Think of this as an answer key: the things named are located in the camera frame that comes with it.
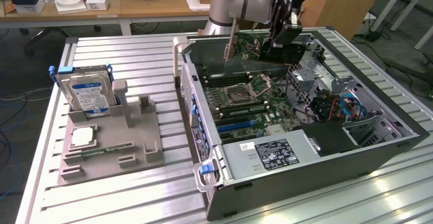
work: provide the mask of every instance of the blue hard drive label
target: blue hard drive label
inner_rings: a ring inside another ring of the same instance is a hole
[[[86,83],[72,85],[72,90],[83,111],[89,114],[98,114],[109,110],[109,102],[106,96],[102,95],[101,83]]]

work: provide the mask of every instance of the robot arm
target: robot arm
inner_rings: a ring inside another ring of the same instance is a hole
[[[292,43],[302,31],[298,14],[305,0],[211,0],[206,35],[230,34],[234,19],[270,25],[272,48]]]

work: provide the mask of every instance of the hard drive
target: hard drive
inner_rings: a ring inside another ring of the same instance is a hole
[[[89,118],[110,115],[110,106],[118,104],[113,92],[111,66],[60,67],[58,73],[50,67],[50,76],[55,79],[71,110],[83,110]]]

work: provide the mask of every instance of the green circuit board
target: green circuit board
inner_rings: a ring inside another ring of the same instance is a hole
[[[205,87],[205,95],[217,128],[254,121],[250,127],[221,132],[224,143],[289,132],[301,125],[281,86],[262,73],[250,83]]]
[[[261,47],[269,35],[238,32],[237,36],[234,56],[241,56],[246,60],[260,60]]]

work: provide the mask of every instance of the white sticker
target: white sticker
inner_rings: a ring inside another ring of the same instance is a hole
[[[244,144],[240,144],[241,150],[248,151],[254,149],[254,142],[248,142]]]
[[[109,110],[107,99],[101,94],[101,83],[76,84],[72,89],[83,111],[95,114]]]
[[[118,15],[98,15],[98,18],[117,18]]]

